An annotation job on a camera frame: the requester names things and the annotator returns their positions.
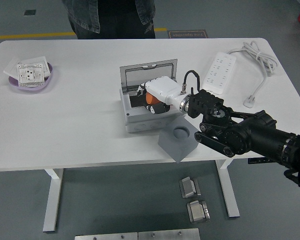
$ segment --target dark jacket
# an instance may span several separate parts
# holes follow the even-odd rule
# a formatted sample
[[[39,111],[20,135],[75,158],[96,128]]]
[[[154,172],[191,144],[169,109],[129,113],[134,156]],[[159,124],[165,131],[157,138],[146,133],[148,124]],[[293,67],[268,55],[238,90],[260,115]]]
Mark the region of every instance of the dark jacket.
[[[98,0],[62,0],[68,16],[84,29],[100,33]],[[143,25],[150,22],[156,13],[154,0],[135,0],[136,10]]]

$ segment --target gray floor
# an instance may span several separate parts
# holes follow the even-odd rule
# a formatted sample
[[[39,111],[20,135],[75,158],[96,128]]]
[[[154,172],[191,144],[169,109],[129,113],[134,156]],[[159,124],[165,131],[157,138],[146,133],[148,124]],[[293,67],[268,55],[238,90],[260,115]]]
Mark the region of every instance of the gray floor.
[[[60,2],[0,1],[0,35],[70,32]],[[36,9],[36,15],[23,16],[28,9]],[[300,95],[297,0],[157,0],[156,9],[156,28],[205,29],[210,38],[267,39]],[[157,37],[167,38],[167,33],[157,32]],[[46,172],[0,172],[0,240],[73,240],[76,235],[178,228],[199,228],[202,240],[300,240],[300,189],[283,176],[284,167],[235,160],[228,169],[239,218],[227,217],[213,161],[66,169],[52,233],[42,232],[50,185]],[[181,198],[178,183],[187,176],[198,178],[210,222],[190,223],[188,200]]]

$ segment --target yellow floor line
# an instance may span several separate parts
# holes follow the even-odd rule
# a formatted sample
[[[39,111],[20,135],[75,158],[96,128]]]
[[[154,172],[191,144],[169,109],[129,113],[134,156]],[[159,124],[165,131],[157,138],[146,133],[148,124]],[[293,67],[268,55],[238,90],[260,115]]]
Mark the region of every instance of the yellow floor line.
[[[154,29],[155,32],[165,32],[165,27],[158,27]],[[33,34],[16,34],[16,35],[0,35],[0,39],[26,39],[26,38],[44,38],[44,37],[60,37],[60,36],[74,36],[74,32],[50,32],[50,33],[33,33]]]

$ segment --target gray plastic block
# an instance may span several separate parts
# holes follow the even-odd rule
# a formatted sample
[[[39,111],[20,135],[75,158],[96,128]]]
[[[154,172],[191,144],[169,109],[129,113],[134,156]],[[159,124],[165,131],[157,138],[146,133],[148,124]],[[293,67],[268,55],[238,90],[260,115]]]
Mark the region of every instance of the gray plastic block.
[[[184,116],[179,116],[160,131],[158,144],[173,160],[180,163],[198,146],[195,139],[197,131]]]

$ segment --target orange component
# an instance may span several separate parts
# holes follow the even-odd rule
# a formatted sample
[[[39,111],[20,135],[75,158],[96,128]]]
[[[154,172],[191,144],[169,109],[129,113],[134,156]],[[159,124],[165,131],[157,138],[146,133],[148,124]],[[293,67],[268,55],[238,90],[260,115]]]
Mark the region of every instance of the orange component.
[[[146,103],[149,105],[155,105],[155,104],[160,103],[160,101],[155,96],[152,96],[148,92],[145,94],[145,100],[146,100]]]

